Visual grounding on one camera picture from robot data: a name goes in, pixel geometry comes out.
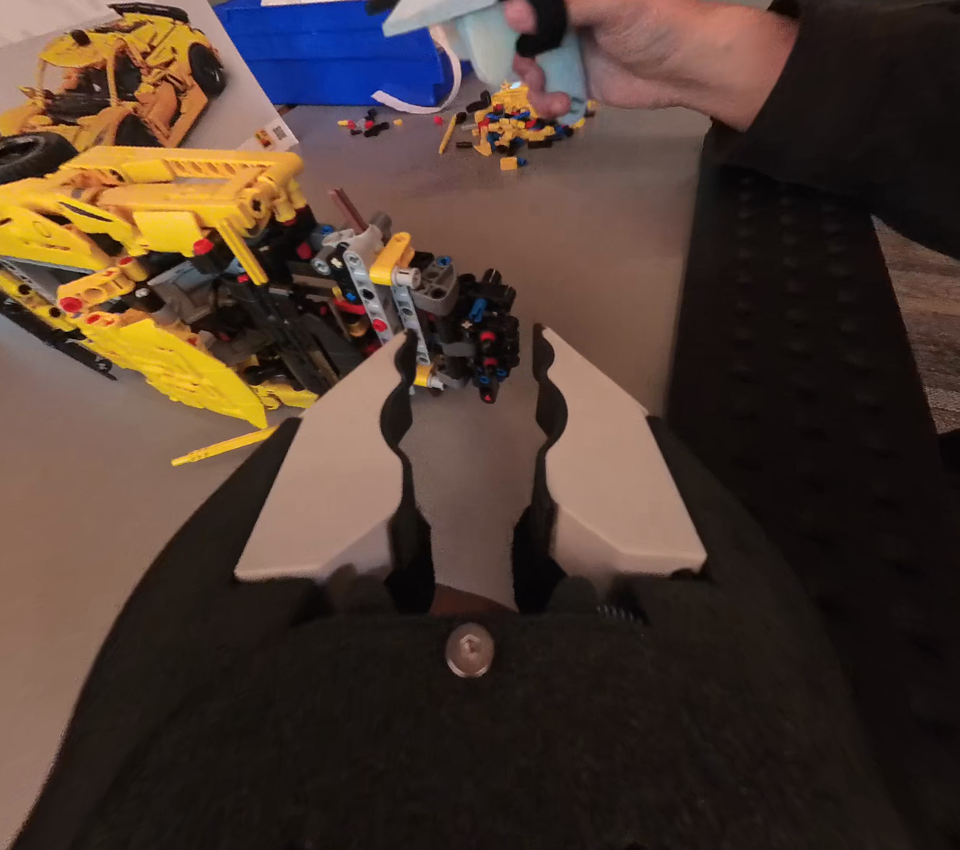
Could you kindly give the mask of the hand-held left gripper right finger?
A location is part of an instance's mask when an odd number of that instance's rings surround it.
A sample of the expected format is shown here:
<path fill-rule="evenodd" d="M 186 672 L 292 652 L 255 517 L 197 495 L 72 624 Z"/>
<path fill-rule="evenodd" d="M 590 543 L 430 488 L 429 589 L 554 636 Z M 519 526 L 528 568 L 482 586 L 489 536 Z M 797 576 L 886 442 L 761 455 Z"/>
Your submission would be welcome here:
<path fill-rule="evenodd" d="M 562 580 L 608 595 L 628 578 L 697 573 L 707 553 L 647 409 L 551 328 L 535 324 L 532 496 L 513 532 L 513 600 L 543 611 Z"/>

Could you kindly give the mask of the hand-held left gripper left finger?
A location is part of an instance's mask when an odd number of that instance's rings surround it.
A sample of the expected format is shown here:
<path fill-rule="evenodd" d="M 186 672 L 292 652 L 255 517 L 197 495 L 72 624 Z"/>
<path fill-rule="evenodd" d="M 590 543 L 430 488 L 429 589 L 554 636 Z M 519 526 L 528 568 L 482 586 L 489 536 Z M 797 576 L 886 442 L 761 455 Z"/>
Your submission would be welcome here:
<path fill-rule="evenodd" d="M 306 410 L 234 569 L 346 595 L 381 581 L 400 611 L 435 598 L 431 530 L 401 442 L 413 424 L 419 340 L 407 330 Z"/>

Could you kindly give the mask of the yellow toy brick car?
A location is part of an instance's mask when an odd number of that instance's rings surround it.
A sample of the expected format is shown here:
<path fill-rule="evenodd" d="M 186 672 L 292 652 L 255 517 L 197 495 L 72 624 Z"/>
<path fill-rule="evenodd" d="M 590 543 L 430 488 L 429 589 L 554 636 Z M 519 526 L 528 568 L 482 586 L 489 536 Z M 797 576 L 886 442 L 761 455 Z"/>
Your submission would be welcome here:
<path fill-rule="evenodd" d="M 2 316 L 101 376 L 249 424 L 306 409 L 392 339 L 415 339 L 412 384 L 474 387 L 519 366 L 516 292 L 460 273 L 341 189 L 317 219 L 291 153 L 2 138 Z"/>

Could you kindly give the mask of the person's right hand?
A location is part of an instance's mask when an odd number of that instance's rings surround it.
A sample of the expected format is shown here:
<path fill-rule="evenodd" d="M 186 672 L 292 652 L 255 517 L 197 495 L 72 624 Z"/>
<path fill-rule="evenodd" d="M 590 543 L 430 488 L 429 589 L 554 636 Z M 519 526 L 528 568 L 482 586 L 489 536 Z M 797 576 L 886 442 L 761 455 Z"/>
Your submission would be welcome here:
<path fill-rule="evenodd" d="M 700 0 L 564 0 L 586 94 L 626 110 L 682 108 L 747 131 L 782 75 L 795 20 Z"/>

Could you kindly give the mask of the long yellow Lego axle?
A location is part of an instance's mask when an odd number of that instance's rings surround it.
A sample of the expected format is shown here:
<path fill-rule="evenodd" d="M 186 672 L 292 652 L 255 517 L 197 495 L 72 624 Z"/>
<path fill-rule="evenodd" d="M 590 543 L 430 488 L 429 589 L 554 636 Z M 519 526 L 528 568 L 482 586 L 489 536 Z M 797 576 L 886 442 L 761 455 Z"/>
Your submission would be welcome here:
<path fill-rule="evenodd" d="M 278 429 L 279 427 L 274 425 L 264 429 L 256 430 L 243 436 L 234 437 L 220 441 L 216 444 L 192 450 L 182 456 L 173 458 L 171 460 L 171 466 L 175 468 L 182 467 L 191 463 L 221 456 L 239 449 L 257 446 L 270 439 L 270 437 L 273 436 Z"/>

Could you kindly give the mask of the white paper strip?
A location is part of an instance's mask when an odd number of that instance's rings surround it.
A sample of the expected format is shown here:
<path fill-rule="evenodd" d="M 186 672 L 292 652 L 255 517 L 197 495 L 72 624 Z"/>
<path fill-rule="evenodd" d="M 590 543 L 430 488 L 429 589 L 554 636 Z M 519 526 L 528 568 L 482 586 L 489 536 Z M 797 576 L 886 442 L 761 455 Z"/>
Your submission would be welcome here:
<path fill-rule="evenodd" d="M 435 46 L 438 47 L 439 51 L 442 51 L 444 53 L 444 55 L 447 57 L 451 66 L 453 83 L 446 97 L 442 99 L 441 102 L 436 106 L 422 107 L 407 101 L 403 101 L 402 99 L 398 99 L 383 90 L 378 90 L 376 93 L 374 93 L 371 96 L 374 102 L 384 107 L 390 108 L 396 112 L 407 113 L 407 114 L 417 114 L 417 115 L 439 114 L 441 112 L 446 111 L 453 104 L 456 103 L 460 95 L 460 91 L 463 83 L 462 82 L 463 68 L 462 68 L 461 61 L 457 53 L 455 52 L 453 46 L 451 45 L 451 41 L 448 37 L 448 34 L 443 27 L 433 26 L 429 28 L 429 33 Z"/>

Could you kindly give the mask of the pile of small bricks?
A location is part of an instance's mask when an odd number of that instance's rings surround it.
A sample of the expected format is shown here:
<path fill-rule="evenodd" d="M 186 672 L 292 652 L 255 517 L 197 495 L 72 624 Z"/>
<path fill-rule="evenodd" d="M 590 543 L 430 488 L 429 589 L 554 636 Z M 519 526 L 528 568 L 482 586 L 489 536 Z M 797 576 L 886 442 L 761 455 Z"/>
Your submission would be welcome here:
<path fill-rule="evenodd" d="M 528 164 L 530 152 L 551 149 L 575 136 L 598 110 L 598 102 L 589 99 L 584 114 L 576 120 L 545 119 L 530 106 L 526 85 L 504 83 L 498 92 L 483 90 L 457 111 L 463 114 L 462 123 L 445 153 L 451 149 L 473 151 L 484 158 L 497 158 L 502 172 L 519 170 Z"/>

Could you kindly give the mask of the blue plastic bin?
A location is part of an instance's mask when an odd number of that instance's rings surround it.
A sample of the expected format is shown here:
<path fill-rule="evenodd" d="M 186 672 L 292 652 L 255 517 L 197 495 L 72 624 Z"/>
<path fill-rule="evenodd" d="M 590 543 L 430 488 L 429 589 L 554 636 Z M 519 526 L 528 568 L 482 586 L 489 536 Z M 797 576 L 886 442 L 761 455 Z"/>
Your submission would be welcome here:
<path fill-rule="evenodd" d="M 364 1 L 216 6 L 233 46 L 277 105 L 371 105 L 381 91 L 404 103 L 437 106 L 453 86 L 450 59 L 426 29 L 393 38 L 388 14 Z"/>

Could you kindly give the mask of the scatter of red black bricks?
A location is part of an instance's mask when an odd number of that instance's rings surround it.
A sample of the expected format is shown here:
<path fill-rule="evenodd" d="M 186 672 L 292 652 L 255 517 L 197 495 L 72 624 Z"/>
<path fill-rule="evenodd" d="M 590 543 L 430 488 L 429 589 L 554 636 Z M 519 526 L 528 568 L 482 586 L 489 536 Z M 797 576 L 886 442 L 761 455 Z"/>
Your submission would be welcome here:
<path fill-rule="evenodd" d="M 336 126 L 351 137 L 377 138 L 393 129 L 400 129 L 403 120 L 398 116 L 389 116 L 375 108 L 369 108 L 359 116 L 337 120 Z"/>

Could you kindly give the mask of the black dimpled mat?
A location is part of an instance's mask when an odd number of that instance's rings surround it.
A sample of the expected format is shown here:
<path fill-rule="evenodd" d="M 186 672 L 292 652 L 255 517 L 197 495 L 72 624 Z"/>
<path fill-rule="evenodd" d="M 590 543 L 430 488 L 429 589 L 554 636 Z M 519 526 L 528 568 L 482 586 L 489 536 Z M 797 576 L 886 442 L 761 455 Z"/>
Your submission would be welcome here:
<path fill-rule="evenodd" d="M 804 584 L 919 845 L 958 848 L 958 508 L 874 224 L 704 139 L 667 424 Z"/>

